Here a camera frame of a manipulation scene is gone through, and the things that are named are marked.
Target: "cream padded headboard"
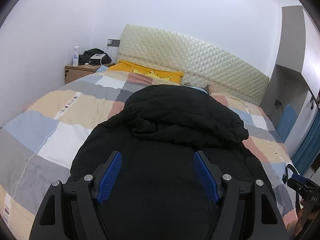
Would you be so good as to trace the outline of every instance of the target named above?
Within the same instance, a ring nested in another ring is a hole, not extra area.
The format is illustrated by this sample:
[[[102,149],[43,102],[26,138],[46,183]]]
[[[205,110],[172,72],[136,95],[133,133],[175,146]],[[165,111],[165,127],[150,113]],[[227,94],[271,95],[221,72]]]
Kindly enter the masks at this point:
[[[126,25],[118,60],[171,71],[182,71],[181,84],[204,87],[214,83],[244,101],[259,105],[269,78],[242,59],[179,33]]]

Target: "wooden bedside table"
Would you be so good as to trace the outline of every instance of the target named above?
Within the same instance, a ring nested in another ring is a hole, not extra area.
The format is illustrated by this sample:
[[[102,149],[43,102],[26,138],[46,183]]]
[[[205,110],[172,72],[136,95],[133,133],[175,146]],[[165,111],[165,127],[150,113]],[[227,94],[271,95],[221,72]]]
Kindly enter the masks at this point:
[[[105,64],[104,66],[111,67],[115,65],[115,63]],[[92,66],[92,65],[66,65],[65,66],[65,83],[68,84],[78,78],[85,77],[97,71],[100,68],[100,65]]]

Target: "black puffer jacket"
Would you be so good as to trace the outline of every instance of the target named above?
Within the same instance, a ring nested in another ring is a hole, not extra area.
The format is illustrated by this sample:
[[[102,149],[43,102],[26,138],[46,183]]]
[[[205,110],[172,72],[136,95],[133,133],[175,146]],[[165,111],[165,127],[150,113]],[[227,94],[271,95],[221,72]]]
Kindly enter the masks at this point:
[[[238,180],[262,179],[274,196],[260,161],[242,144],[247,138],[239,116],[206,93],[149,86],[92,131],[68,181],[93,173],[117,150],[123,165],[109,199],[100,206],[112,239],[204,240],[217,207],[193,167],[197,150]]]

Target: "bed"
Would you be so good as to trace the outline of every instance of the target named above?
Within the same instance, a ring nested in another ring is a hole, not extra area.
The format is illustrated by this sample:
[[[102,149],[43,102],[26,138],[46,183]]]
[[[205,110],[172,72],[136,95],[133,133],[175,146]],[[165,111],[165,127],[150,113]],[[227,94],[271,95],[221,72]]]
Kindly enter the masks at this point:
[[[297,219],[295,192],[282,182],[292,164],[284,144],[258,107],[268,77],[238,57],[178,33],[127,25],[118,60],[181,71],[181,84],[209,85],[210,95],[236,112],[249,131],[244,145],[261,161],[289,229]],[[177,83],[122,71],[91,74],[52,91],[0,129],[0,210],[14,236],[28,239],[49,185],[65,183],[78,149],[99,123],[119,113],[129,96],[149,85]]]

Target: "plaid blanket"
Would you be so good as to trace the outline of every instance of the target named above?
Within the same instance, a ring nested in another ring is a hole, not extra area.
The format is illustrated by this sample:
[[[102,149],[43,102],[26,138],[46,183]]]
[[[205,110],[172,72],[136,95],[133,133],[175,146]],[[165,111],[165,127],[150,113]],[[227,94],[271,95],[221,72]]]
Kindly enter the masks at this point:
[[[119,113],[132,93],[153,84],[177,85],[137,73],[94,73],[46,94],[0,129],[0,210],[18,240],[29,238],[48,187],[55,179],[67,181],[93,128]],[[291,160],[272,123],[259,107],[227,94],[211,96],[244,121],[250,134],[244,145],[260,159],[285,225],[292,224],[295,194],[281,181]]]

